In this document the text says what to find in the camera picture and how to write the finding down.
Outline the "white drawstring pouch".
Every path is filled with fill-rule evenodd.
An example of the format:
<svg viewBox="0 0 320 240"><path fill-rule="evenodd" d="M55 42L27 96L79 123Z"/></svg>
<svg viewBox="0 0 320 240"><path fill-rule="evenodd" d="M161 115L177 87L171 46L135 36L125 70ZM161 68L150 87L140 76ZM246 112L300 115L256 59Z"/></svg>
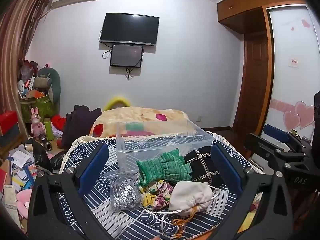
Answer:
<svg viewBox="0 0 320 240"><path fill-rule="evenodd" d="M220 189L207 182L179 181L171 193L168 210L179 216L204 211L219 195Z"/></svg>

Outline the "green knitted glove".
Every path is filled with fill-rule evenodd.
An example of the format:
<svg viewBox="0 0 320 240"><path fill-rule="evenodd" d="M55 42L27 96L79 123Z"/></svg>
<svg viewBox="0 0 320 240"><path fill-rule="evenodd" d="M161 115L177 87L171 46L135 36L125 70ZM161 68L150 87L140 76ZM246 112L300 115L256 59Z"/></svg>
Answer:
<svg viewBox="0 0 320 240"><path fill-rule="evenodd" d="M136 161L136 163L139 170L139 182L142 186L158 180L172 183L191 181L191 165L185 162L178 148L164 152L155 159Z"/></svg>

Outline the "floral fabric scrunchie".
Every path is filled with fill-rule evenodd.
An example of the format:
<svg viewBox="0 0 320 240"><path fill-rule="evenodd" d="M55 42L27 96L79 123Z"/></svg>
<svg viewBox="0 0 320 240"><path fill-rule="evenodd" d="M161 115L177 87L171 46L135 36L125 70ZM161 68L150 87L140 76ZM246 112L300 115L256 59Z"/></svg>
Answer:
<svg viewBox="0 0 320 240"><path fill-rule="evenodd" d="M169 205L173 187L164 180L153 181L139 187L142 206L151 211L161 210Z"/></svg>

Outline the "pink plush toy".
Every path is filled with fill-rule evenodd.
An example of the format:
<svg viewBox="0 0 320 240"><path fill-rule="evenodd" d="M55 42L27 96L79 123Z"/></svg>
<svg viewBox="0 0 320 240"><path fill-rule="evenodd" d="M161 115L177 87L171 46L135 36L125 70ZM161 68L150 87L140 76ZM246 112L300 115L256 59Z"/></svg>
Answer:
<svg viewBox="0 0 320 240"><path fill-rule="evenodd" d="M31 199L31 193L32 189L26 189L16 194L16 205L18 212L25 219L28 219L28 210Z"/></svg>

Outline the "white sliding wardrobe door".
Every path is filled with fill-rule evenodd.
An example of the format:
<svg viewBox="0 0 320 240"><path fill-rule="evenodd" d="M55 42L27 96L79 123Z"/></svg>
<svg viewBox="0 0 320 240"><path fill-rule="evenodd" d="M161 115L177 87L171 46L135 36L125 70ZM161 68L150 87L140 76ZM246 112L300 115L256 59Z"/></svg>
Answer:
<svg viewBox="0 0 320 240"><path fill-rule="evenodd" d="M319 92L319 21L306 5L267 10L274 74L265 124L312 139L314 95Z"/></svg>

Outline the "brown wooden door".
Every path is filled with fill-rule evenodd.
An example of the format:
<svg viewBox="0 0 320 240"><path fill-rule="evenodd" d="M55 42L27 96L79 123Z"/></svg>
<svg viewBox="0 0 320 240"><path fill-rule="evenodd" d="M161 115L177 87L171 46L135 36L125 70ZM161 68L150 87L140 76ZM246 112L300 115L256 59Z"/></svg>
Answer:
<svg viewBox="0 0 320 240"><path fill-rule="evenodd" d="M248 133L255 133L259 128L265 114L267 77L267 33L246 34L240 98L233 124L233 131L239 136L244 137Z"/></svg>

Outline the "bag of silver beads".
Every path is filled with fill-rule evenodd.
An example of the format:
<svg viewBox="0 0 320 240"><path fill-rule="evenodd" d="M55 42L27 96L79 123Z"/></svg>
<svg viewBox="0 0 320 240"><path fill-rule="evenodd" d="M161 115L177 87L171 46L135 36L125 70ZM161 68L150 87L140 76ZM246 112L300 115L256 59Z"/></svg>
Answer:
<svg viewBox="0 0 320 240"><path fill-rule="evenodd" d="M141 207L137 170L107 171L104 177L110 184L112 211L135 210Z"/></svg>

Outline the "green bottle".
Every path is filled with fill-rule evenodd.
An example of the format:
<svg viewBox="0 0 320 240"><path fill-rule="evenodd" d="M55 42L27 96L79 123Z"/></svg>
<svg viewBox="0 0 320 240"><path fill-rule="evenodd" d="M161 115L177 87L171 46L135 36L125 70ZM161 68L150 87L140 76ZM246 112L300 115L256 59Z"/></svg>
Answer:
<svg viewBox="0 0 320 240"><path fill-rule="evenodd" d="M46 129L46 136L49 141L54 140L53 130L51 120L49 118L44 118L44 126Z"/></svg>

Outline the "red plush item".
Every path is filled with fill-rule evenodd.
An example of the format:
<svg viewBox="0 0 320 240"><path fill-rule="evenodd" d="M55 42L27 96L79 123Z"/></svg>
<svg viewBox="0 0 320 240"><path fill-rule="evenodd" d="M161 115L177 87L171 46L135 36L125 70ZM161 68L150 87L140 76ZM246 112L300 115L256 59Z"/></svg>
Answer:
<svg viewBox="0 0 320 240"><path fill-rule="evenodd" d="M52 116L51 122L56 129L58 129L59 131L63 131L66 123L66 118L57 114Z"/></svg>

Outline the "blue patterned tablecloth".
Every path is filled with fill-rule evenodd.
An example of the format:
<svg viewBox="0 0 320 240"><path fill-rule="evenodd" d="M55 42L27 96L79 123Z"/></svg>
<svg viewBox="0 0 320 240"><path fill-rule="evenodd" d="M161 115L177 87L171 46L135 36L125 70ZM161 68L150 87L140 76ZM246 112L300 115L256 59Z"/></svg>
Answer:
<svg viewBox="0 0 320 240"><path fill-rule="evenodd" d="M219 144L242 167L250 166L224 137L196 132L83 136L64 156L61 172L78 167L102 144L108 155L83 199L114 239L193 239L211 231L237 200L211 159L211 147Z"/></svg>

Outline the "clear plastic storage box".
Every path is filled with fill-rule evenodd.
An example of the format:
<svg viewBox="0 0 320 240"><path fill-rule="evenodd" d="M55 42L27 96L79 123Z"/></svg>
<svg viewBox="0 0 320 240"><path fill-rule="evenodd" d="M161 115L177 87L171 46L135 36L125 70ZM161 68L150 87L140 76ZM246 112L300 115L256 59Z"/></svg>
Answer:
<svg viewBox="0 0 320 240"><path fill-rule="evenodd" d="M188 119L116 124L116 154L121 171L138 170L137 161L154 159L176 148L185 156L212 142L211 134Z"/></svg>

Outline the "beige patchwork blanket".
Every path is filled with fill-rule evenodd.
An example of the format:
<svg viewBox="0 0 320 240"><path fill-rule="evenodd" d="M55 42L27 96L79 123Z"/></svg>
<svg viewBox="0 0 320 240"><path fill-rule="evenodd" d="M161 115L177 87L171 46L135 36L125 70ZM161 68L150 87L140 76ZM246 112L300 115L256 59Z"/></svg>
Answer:
<svg viewBox="0 0 320 240"><path fill-rule="evenodd" d="M177 121L184 119L189 119L187 114L176 109L119 107L103 111L92 125L89 136L95 138L115 137L118 122Z"/></svg>

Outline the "wooden overhead cabinet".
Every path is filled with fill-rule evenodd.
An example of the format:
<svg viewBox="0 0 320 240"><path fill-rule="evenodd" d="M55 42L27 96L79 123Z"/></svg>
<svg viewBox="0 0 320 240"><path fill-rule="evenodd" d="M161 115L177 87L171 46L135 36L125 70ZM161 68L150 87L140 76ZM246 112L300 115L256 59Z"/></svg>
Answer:
<svg viewBox="0 0 320 240"><path fill-rule="evenodd" d="M266 30L263 7L305 3L304 0L224 0L217 4L217 20L239 34Z"/></svg>

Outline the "grey green plush toy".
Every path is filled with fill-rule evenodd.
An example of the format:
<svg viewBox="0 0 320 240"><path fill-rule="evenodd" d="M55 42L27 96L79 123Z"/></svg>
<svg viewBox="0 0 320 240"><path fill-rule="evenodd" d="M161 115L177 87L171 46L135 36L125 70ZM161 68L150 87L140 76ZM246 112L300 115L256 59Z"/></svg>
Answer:
<svg viewBox="0 0 320 240"><path fill-rule="evenodd" d="M35 76L34 89L47 93L53 104L58 103L61 95L61 80L58 72L50 67L39 69Z"/></svg>

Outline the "striped brown curtain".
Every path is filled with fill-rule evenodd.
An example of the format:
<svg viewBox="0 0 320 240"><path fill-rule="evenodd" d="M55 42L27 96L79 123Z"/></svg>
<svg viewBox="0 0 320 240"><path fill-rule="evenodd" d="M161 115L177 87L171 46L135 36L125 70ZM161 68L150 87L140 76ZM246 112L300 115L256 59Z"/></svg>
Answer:
<svg viewBox="0 0 320 240"><path fill-rule="evenodd" d="M18 127L27 133L17 81L35 30L50 0L11 0L1 13L1 113L15 111Z"/></svg>

